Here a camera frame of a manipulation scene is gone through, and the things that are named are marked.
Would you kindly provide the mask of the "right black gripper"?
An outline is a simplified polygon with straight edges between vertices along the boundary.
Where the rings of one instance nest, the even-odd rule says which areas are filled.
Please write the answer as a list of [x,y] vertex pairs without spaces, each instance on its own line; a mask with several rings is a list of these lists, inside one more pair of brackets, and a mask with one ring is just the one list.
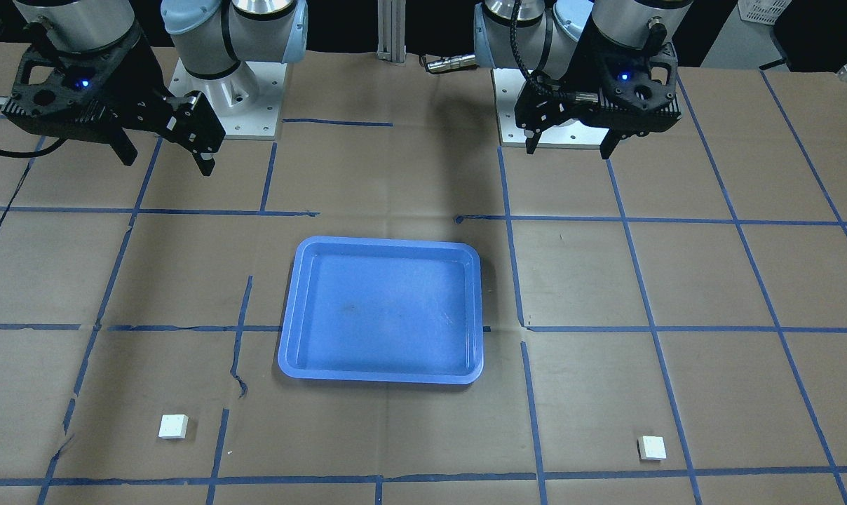
[[225,130],[209,100],[193,90],[176,96],[139,25],[113,43],[67,52],[49,38],[48,25],[26,25],[22,55],[1,113],[34,135],[112,147],[124,166],[138,150],[129,129],[155,133],[185,148],[202,176],[212,175]]

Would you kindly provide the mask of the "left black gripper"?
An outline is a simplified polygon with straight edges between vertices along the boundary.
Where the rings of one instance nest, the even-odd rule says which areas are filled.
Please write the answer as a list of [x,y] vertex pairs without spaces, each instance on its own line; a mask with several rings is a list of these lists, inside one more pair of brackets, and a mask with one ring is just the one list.
[[552,82],[532,72],[515,105],[516,125],[526,130],[526,153],[535,154],[543,131],[569,119],[609,129],[599,145],[606,161],[623,134],[670,130],[682,111],[674,83],[677,58],[667,35],[665,28],[650,28],[645,42],[628,48],[587,28],[564,76]]

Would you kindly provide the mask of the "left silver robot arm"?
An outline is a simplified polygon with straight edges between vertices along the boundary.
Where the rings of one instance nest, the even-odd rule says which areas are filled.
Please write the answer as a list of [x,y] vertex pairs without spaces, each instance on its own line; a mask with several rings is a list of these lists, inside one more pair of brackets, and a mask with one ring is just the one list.
[[673,36],[690,1],[481,1],[474,54],[524,80],[513,119],[526,153],[574,119],[602,128],[603,159],[630,137],[669,131],[682,118]]

